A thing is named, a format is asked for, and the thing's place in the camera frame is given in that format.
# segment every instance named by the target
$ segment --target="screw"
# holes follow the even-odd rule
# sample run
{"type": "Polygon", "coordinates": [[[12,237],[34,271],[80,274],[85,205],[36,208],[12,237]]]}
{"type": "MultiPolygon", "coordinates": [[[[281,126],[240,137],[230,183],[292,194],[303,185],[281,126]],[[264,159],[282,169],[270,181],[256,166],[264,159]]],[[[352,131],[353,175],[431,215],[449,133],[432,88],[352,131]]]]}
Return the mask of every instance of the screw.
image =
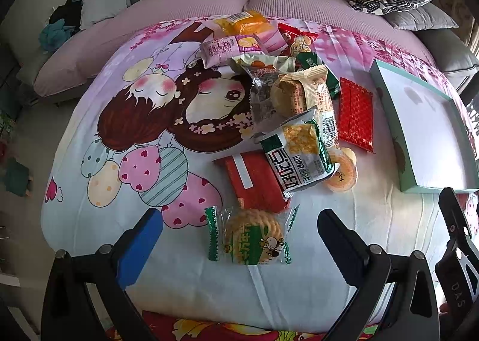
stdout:
{"type": "Polygon", "coordinates": [[[55,257],[57,259],[63,259],[66,255],[66,251],[64,249],[59,249],[57,250],[57,252],[55,253],[55,257]]]}
{"type": "Polygon", "coordinates": [[[424,253],[422,253],[420,250],[414,251],[414,257],[418,260],[424,260],[425,258],[424,253]]]}
{"type": "Polygon", "coordinates": [[[100,247],[99,251],[102,255],[107,255],[112,251],[113,247],[110,244],[104,244],[100,247]]]}
{"type": "Polygon", "coordinates": [[[383,251],[382,248],[377,244],[370,245],[369,250],[371,251],[371,253],[374,253],[375,255],[380,255],[383,251]]]}

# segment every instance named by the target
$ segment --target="red packet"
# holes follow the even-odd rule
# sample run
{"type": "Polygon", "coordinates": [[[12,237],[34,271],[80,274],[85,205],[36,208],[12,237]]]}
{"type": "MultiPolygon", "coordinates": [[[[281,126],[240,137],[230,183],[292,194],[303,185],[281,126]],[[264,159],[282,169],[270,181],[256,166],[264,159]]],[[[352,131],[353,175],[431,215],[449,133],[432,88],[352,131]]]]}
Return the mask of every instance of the red packet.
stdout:
{"type": "Polygon", "coordinates": [[[283,198],[283,191],[262,150],[227,156],[214,163],[228,170],[241,208],[279,213],[289,207],[291,199],[283,198]]]}
{"type": "Polygon", "coordinates": [[[318,38],[316,33],[301,32],[298,28],[278,24],[279,33],[288,44],[288,47],[281,52],[281,56],[296,57],[301,52],[312,52],[310,45],[318,38]]]}
{"type": "Polygon", "coordinates": [[[338,137],[373,152],[373,94],[344,77],[339,82],[338,137]]]}

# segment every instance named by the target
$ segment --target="purple snack package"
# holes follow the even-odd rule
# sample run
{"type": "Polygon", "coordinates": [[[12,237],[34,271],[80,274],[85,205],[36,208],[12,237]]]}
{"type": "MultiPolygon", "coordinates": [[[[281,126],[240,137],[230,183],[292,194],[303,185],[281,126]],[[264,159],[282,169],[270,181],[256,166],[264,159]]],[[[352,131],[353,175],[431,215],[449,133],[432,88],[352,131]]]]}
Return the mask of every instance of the purple snack package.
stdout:
{"type": "Polygon", "coordinates": [[[225,66],[228,61],[243,53],[267,53],[254,36],[228,36],[200,44],[201,58],[205,68],[225,66]]]}

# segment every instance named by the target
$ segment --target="open box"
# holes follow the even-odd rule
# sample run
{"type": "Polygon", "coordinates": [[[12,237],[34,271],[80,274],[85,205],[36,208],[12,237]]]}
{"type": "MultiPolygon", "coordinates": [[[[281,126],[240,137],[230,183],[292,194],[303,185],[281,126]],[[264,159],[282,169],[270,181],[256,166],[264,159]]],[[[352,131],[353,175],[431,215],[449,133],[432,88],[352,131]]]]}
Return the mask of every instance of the open box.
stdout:
{"type": "Polygon", "coordinates": [[[394,143],[401,191],[470,193],[479,188],[474,153],[454,101],[380,60],[370,69],[394,143]]]}

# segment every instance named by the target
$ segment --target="floor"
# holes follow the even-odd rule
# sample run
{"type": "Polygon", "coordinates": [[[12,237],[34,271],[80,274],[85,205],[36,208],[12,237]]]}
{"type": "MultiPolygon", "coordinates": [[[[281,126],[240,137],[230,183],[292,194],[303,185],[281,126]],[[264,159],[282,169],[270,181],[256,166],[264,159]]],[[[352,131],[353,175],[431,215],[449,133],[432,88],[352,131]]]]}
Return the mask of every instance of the floor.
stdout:
{"type": "Polygon", "coordinates": [[[40,213],[55,151],[77,102],[59,106],[38,103],[22,111],[9,153],[30,169],[34,178],[31,193],[21,198],[0,186],[0,226],[7,227],[10,237],[0,240],[0,258],[7,260],[0,266],[4,272],[15,274],[21,285],[9,287],[6,293],[37,330],[54,259],[40,229],[40,213]]]}

